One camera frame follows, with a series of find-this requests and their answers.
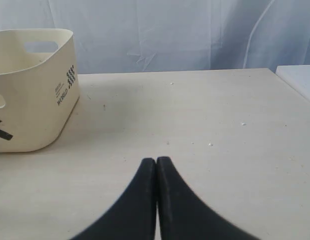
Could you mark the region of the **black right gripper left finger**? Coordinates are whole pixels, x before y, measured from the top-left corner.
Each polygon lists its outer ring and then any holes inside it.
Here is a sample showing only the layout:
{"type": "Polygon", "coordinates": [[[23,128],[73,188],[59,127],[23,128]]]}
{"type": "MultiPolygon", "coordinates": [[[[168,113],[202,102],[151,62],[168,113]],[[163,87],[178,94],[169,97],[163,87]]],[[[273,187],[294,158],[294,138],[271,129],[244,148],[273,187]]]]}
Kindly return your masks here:
{"type": "Polygon", "coordinates": [[[156,163],[144,158],[116,202],[74,240],[153,240],[157,215],[156,163]]]}

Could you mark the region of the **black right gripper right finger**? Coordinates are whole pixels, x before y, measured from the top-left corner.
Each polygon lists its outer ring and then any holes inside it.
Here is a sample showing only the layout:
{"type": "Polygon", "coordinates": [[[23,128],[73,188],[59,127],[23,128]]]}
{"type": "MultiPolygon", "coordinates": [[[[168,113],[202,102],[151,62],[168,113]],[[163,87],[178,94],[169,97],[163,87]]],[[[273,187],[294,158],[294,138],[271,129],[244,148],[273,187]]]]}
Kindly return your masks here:
{"type": "Polygon", "coordinates": [[[219,216],[192,191],[169,157],[159,157],[156,165],[163,240],[247,239],[245,231],[219,216]]]}

